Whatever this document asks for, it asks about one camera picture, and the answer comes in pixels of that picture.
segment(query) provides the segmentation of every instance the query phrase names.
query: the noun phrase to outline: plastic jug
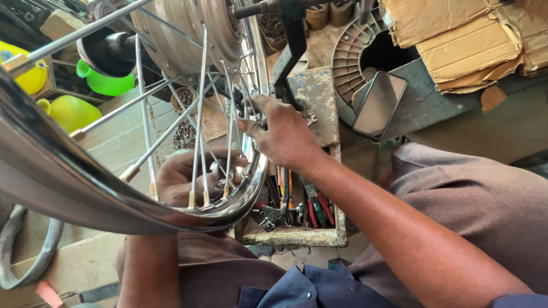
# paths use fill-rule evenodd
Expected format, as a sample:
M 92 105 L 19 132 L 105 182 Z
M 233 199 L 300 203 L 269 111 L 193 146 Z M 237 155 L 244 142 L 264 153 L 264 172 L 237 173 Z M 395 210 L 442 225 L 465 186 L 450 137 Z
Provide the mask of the plastic jug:
M 29 52 L 0 41 L 0 64 L 20 54 L 28 55 Z M 42 89 L 47 77 L 48 69 L 44 60 L 40 60 L 33 69 L 17 77 L 15 81 L 26 93 L 34 94 Z
M 40 106 L 67 134 L 102 117 L 101 111 L 92 104 L 70 95 L 63 95 L 53 102 L 39 99 Z
M 129 74 L 122 78 L 103 76 L 92 70 L 84 60 L 80 59 L 76 65 L 76 74 L 80 78 L 88 79 L 89 87 L 99 94 L 118 96 L 135 87 L 135 78 Z

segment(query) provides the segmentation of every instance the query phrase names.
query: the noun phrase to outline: phone screen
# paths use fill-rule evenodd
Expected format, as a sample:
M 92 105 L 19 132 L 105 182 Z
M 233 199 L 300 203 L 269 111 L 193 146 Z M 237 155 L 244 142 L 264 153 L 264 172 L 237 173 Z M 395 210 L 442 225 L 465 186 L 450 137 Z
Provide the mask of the phone screen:
M 378 72 L 356 116 L 353 129 L 371 138 L 381 139 L 406 87 L 407 80 Z

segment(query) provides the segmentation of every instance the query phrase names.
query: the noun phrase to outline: brown trousers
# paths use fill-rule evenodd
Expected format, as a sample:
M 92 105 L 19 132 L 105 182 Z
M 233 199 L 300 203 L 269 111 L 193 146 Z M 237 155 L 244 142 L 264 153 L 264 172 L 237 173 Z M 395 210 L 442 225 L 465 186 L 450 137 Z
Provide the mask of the brown trousers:
M 548 294 L 548 180 L 412 142 L 392 155 L 392 180 L 391 193 Z M 269 289 L 284 275 L 218 233 L 180 233 L 179 255 L 181 297 L 189 307 L 237 307 L 241 286 Z M 398 306 L 422 307 L 372 245 L 349 270 Z

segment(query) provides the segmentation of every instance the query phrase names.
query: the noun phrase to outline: hand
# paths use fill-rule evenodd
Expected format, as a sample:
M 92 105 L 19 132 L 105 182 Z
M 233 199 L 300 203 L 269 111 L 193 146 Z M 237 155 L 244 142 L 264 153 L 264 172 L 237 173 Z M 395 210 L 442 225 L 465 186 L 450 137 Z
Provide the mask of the hand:
M 316 144 L 306 121 L 295 108 L 280 101 L 252 95 L 253 104 L 266 116 L 268 131 L 259 123 L 239 119 L 238 126 L 255 139 L 259 151 L 274 164 L 307 176 L 319 166 L 326 153 Z
M 225 147 L 213 148 L 213 153 L 218 159 L 227 158 L 228 149 Z M 245 167 L 248 162 L 245 158 L 239 157 L 238 150 L 231 152 L 231 168 Z M 202 160 L 198 160 L 198 177 L 196 179 L 196 203 L 199 205 L 203 202 L 203 175 L 202 175 Z M 205 161 L 207 168 L 213 162 L 213 157 L 209 151 L 205 151 Z M 189 194 L 192 190 L 192 166 L 194 163 L 194 151 L 187 151 L 183 154 L 171 156 L 162 165 L 158 176 L 158 196 L 161 201 L 164 201 L 172 207 L 187 207 L 189 205 Z M 212 173 L 206 175 L 208 183 L 208 191 L 211 199 L 222 193 L 222 189 L 217 188 L 216 184 L 219 179 L 216 179 Z

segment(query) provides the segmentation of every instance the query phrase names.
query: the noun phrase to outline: wrench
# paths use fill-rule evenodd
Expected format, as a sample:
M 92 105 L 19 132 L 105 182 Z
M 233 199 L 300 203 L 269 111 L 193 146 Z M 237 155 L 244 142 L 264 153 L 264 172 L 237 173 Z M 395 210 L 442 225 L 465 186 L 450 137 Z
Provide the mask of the wrench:
M 311 116 L 310 117 L 310 120 L 308 120 L 308 122 L 306 122 L 306 126 L 310 126 L 310 124 L 316 122 L 318 119 L 316 119 L 316 116 Z

